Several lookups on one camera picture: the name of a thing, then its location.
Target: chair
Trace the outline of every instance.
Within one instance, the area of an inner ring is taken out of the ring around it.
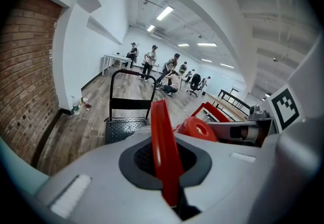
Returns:
[[[193,93],[194,95],[196,95],[196,97],[198,97],[198,95],[195,93],[195,91],[199,90],[199,88],[198,88],[199,82],[200,82],[200,75],[195,73],[191,79],[191,84],[190,84],[191,90],[187,90],[187,92],[189,92],[190,95]]]

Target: bottle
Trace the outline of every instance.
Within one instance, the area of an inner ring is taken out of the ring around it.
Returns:
[[[71,97],[72,97],[72,106],[73,106],[74,114],[79,115],[80,114],[79,99],[77,99],[75,96],[71,96]]]

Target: red object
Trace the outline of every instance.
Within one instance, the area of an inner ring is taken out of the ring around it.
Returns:
[[[217,142],[217,138],[210,126],[196,117],[188,117],[177,129],[177,132],[190,137]]]
[[[156,177],[163,183],[163,197],[178,204],[179,177],[184,173],[165,100],[151,104],[152,148]]]
[[[85,106],[90,108],[92,105],[91,103],[85,102]]]
[[[191,116],[195,117],[202,108],[208,110],[211,115],[213,115],[216,119],[219,120],[219,122],[230,122],[224,114],[222,114],[216,107],[212,106],[209,102],[202,103],[200,107]]]

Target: red handle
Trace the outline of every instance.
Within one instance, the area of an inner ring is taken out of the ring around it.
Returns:
[[[222,114],[217,108],[212,106],[209,102],[202,103],[200,107],[191,116],[195,117],[202,108],[208,110],[211,115],[213,115],[216,119],[219,120],[219,122],[230,122],[224,114]]]
[[[163,183],[163,197],[167,203],[176,206],[179,177],[184,171],[165,100],[152,102],[151,131],[156,177]]]

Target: person crouching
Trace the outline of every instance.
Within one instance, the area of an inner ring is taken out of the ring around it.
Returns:
[[[171,71],[168,75],[165,76],[170,79],[171,85],[164,85],[162,87],[158,87],[158,90],[164,91],[167,95],[172,95],[172,93],[176,93],[179,89],[180,85],[180,76],[176,71]]]

